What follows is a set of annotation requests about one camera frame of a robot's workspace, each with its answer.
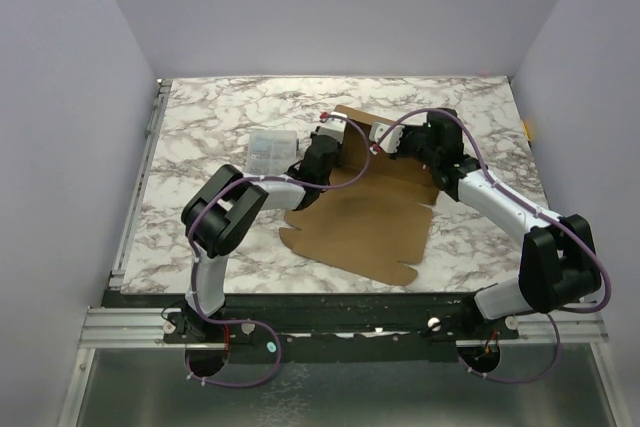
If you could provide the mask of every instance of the robotic arm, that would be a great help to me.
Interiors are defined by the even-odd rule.
[[[455,111],[447,110],[451,116]],[[207,316],[224,304],[224,275],[228,255],[240,244],[259,211],[270,209],[301,210],[322,193],[288,182],[303,181],[329,185],[329,176],[342,144],[346,121],[332,118],[312,134],[311,146],[298,167],[280,176],[284,181],[245,182],[231,190],[197,225],[194,240],[200,251],[196,290],[200,306]],[[518,278],[502,282],[463,301],[462,323],[472,330],[479,323],[527,311],[550,312],[582,296],[597,291],[601,285],[598,267],[557,227],[539,214],[557,220],[593,250],[589,224],[578,215],[561,217],[536,206],[536,213],[523,208],[517,199],[527,200],[504,186],[498,189],[497,177],[489,171],[490,182],[477,159],[464,153],[462,130],[453,119],[428,114],[422,126],[390,126],[376,123],[370,140],[374,150],[391,158],[411,157],[429,167],[435,185],[453,198],[488,217],[522,247]],[[225,165],[189,202],[182,222],[190,231],[205,206],[225,187],[242,178],[236,168]],[[187,294],[192,308],[193,297]]]

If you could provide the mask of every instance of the gray floor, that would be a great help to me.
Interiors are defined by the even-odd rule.
[[[544,368],[549,346],[503,348],[496,373]],[[229,366],[248,380],[266,366]],[[100,351],[81,426],[609,426],[610,412],[588,345],[567,346],[558,370],[524,386],[496,385],[458,364],[287,364],[272,382],[230,390],[186,381],[183,353]]]

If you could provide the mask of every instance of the white marble surface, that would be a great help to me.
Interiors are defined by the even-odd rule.
[[[167,104],[123,293],[183,293],[191,254],[180,213],[224,163],[244,166],[252,129],[292,129],[306,146],[318,115],[338,104],[396,119],[420,107],[451,107],[502,179],[546,205],[504,77],[251,77],[176,80]],[[414,118],[420,123],[424,118]],[[417,279],[391,287],[293,254],[278,238],[283,213],[266,212],[232,254],[227,292],[472,291],[516,275],[519,251],[472,209],[441,194]]]

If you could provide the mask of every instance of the brown cardboard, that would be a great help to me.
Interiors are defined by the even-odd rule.
[[[389,120],[338,106],[369,134],[376,121]],[[331,184],[353,178],[364,164],[362,138],[350,126]],[[296,254],[390,285],[407,285],[417,276],[407,263],[422,261],[438,189],[423,166],[411,159],[374,156],[369,171],[346,189],[328,190],[310,207],[287,212],[293,228],[280,239]]]

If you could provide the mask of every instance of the cable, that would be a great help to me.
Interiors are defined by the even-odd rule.
[[[260,176],[260,177],[243,177],[241,179],[236,180],[235,182],[231,182],[229,185],[227,185],[224,189],[222,189],[213,199],[211,199],[211,202],[209,202],[204,209],[202,209],[202,211],[200,212],[200,214],[198,214],[198,216],[196,217],[196,219],[193,221],[193,224],[191,224],[191,228],[189,229],[189,232],[187,233],[187,239],[189,240],[189,245],[191,246],[191,248],[193,249],[194,252],[194,262],[193,262],[193,267],[191,268],[191,281],[190,281],[190,289],[191,289],[191,295],[193,298],[193,304],[195,306],[195,311],[198,313],[198,315],[202,318],[202,320],[204,320],[205,322],[209,323],[209,324],[213,324],[213,325],[220,325],[220,326],[224,326],[224,325],[239,325],[239,324],[254,324],[258,327],[262,327],[263,329],[267,330],[271,336],[273,337],[275,344],[276,344],[276,360],[273,364],[273,367],[261,378],[259,378],[258,380],[254,380],[251,382],[241,382],[241,383],[236,383],[236,382],[224,382],[224,381],[220,381],[220,380],[215,380],[215,379],[210,379],[207,377],[199,377],[196,374],[193,373],[193,371],[191,370],[191,366],[189,363],[189,359],[187,358],[187,369],[189,370],[189,377],[188,378],[194,378],[196,380],[199,380],[202,385],[204,384],[211,384],[211,385],[218,385],[221,387],[232,387],[232,388],[246,388],[246,387],[255,387],[258,385],[263,384],[264,382],[268,381],[271,377],[273,377],[279,367],[280,367],[280,361],[282,360],[282,346],[280,344],[280,339],[278,338],[278,334],[276,333],[275,330],[273,330],[273,328],[271,328],[271,326],[269,326],[268,324],[264,323],[264,322],[260,322],[258,320],[251,320],[251,319],[244,319],[244,320],[215,320],[215,319],[211,319],[209,317],[207,317],[207,315],[204,313],[204,311],[202,310],[202,307],[200,306],[200,301],[198,299],[198,293],[196,291],[196,287],[197,287],[197,275],[198,275],[198,268],[200,265],[200,251],[197,248],[195,241],[193,240],[193,236],[198,228],[198,225],[200,224],[200,222],[202,221],[202,219],[204,218],[205,215],[207,215],[207,213],[213,208],[214,205],[216,205],[218,203],[218,201],[220,201],[222,198],[224,198],[225,195],[227,195],[230,191],[232,191],[233,189],[235,189],[238,185],[241,185],[245,182],[263,182],[263,181],[276,181],[276,182],[288,182],[290,184],[294,184],[294,185],[299,185],[301,187],[310,187],[310,188],[314,188],[314,189],[322,189],[322,190],[330,190],[330,189],[341,189],[343,187],[348,187],[352,184],[354,184],[355,182],[357,182],[358,180],[360,180],[360,178],[365,174],[365,172],[367,171],[367,169],[369,168],[369,164],[371,163],[371,152],[369,150],[369,140],[367,139],[367,135],[363,132],[363,130],[360,128],[360,126],[358,124],[356,124],[354,121],[352,121],[351,119],[348,118],[344,118],[344,117],[340,117],[337,115],[323,115],[322,120],[326,120],[326,119],[330,119],[330,118],[337,118],[337,119],[341,119],[341,120],[345,120],[349,125],[351,125],[354,129],[356,129],[356,131],[358,132],[358,134],[360,135],[360,137],[362,137],[362,140],[364,142],[365,145],[365,149],[367,151],[367,157],[365,159],[365,163],[364,166],[362,167],[362,169],[360,170],[360,172],[358,172],[358,174],[351,180],[344,182],[343,184],[337,184],[337,185],[319,185],[319,184],[312,184],[309,182],[304,182],[301,180],[296,180],[296,179],[292,179],[289,177],[280,177],[280,176],[276,176],[276,175],[266,175],[266,176]]]
[[[484,379],[484,380],[497,382],[499,384],[508,384],[508,385],[531,384],[533,382],[537,382],[538,380],[544,379],[546,376],[548,376],[549,374],[553,373],[554,370],[556,370],[556,368],[558,367],[558,362],[560,362],[560,357],[562,357],[562,342],[560,340],[560,330],[558,329],[558,324],[556,324],[556,321],[553,320],[553,317],[551,317],[549,314],[545,314],[545,315],[549,318],[549,322],[551,322],[553,331],[556,334],[556,351],[549,367],[547,367],[544,371],[540,372],[539,374],[536,374],[533,377],[529,377],[528,379],[505,379],[504,377],[497,377],[497,376],[489,375],[486,373],[478,372],[477,370],[472,369],[471,367],[469,367],[469,364],[467,364],[465,360],[460,356],[458,356],[458,360],[462,365],[464,365],[467,368],[467,372],[469,372],[470,374],[475,375],[476,377],[480,377],[481,379]]]
[[[462,132],[464,132],[464,135],[467,137],[467,139],[469,139],[469,143],[473,148],[473,152],[475,153],[478,159],[478,163],[480,164],[480,168],[482,169],[482,172],[484,173],[485,178],[496,189],[498,189],[500,192],[506,195],[509,199],[513,200],[516,204],[520,205],[521,207],[523,207],[524,209],[532,213],[534,216],[539,217],[546,222],[549,222],[551,225],[559,229],[567,237],[573,240],[578,245],[578,247],[580,247],[580,249],[589,256],[589,258],[596,265],[596,267],[598,267],[598,270],[600,271],[600,275],[602,276],[602,283],[604,285],[604,296],[600,301],[600,303],[592,307],[576,307],[576,308],[561,307],[560,310],[564,310],[567,312],[574,312],[577,314],[592,314],[595,312],[600,312],[602,309],[604,309],[609,304],[609,301],[611,300],[611,279],[609,277],[609,273],[607,272],[607,269],[604,267],[604,265],[602,264],[598,256],[587,246],[587,244],[585,244],[582,241],[582,239],[580,239],[576,234],[571,232],[571,230],[569,230],[568,227],[566,227],[565,225],[562,225],[556,219],[546,215],[544,212],[539,212],[535,206],[522,200],[520,197],[513,194],[509,189],[504,187],[500,182],[497,182],[496,179],[494,179],[491,173],[489,172],[487,164],[485,163],[484,158],[482,157],[482,153],[480,152],[480,148],[478,147],[478,144],[476,143],[475,139],[471,135],[471,132],[469,132],[469,129],[467,129],[467,127],[462,123],[462,121],[458,117],[442,109],[423,108],[423,109],[414,110],[413,112],[409,112],[408,114],[403,115],[398,120],[396,120],[393,124],[391,124],[391,126],[386,130],[386,132],[382,134],[382,136],[378,139],[378,142],[377,142],[378,145],[382,143],[384,138],[387,135],[389,135],[389,133],[391,133],[393,129],[395,129],[398,125],[402,124],[402,122],[404,122],[409,117],[413,117],[414,115],[429,113],[429,112],[447,117],[448,119],[454,121],[460,127],[460,129],[462,129]]]

